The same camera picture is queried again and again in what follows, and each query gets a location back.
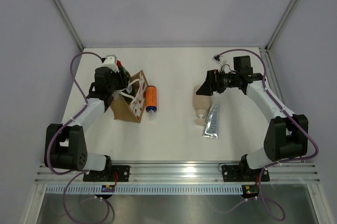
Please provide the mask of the orange blue spray bottle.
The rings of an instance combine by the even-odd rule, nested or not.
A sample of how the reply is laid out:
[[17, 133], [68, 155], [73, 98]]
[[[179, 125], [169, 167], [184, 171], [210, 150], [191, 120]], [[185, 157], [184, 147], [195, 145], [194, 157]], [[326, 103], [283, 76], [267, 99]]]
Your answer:
[[157, 112], [157, 89], [155, 86], [147, 86], [145, 91], [145, 110], [149, 119], [154, 119]]

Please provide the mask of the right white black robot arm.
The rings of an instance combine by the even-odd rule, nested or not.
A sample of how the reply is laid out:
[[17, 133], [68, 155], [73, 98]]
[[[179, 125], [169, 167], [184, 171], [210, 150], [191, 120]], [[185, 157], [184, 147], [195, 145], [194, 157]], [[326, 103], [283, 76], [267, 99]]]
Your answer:
[[288, 109], [267, 88], [266, 74], [254, 73], [249, 56], [234, 57], [233, 65], [234, 69], [228, 73], [220, 68], [207, 71], [204, 83], [195, 93], [212, 96], [213, 93], [221, 94], [229, 88], [237, 88], [257, 105], [269, 123], [263, 146], [242, 156], [238, 165], [222, 167], [222, 170], [227, 181], [251, 181], [258, 176], [264, 180], [267, 165], [306, 155], [309, 121], [305, 115], [297, 115]]

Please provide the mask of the green dish soap bottle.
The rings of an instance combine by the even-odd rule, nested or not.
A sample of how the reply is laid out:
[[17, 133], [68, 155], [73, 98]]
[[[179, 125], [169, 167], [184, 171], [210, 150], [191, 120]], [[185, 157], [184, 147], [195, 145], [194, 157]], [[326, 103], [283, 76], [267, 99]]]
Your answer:
[[122, 65], [121, 61], [117, 61], [117, 66], [121, 72], [123, 72], [124, 75], [130, 76], [129, 72], [126, 70], [126, 68]]

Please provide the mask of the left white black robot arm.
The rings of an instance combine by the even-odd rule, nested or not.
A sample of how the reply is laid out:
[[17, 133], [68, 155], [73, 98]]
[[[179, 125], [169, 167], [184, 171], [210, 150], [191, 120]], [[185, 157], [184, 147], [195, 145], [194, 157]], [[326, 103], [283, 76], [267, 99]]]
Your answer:
[[110, 107], [113, 94], [127, 87], [128, 74], [120, 67], [95, 70], [94, 81], [84, 97], [83, 108], [62, 124], [50, 124], [46, 130], [45, 166], [56, 175], [84, 172], [85, 181], [113, 181], [116, 172], [110, 156], [87, 151], [85, 133]]

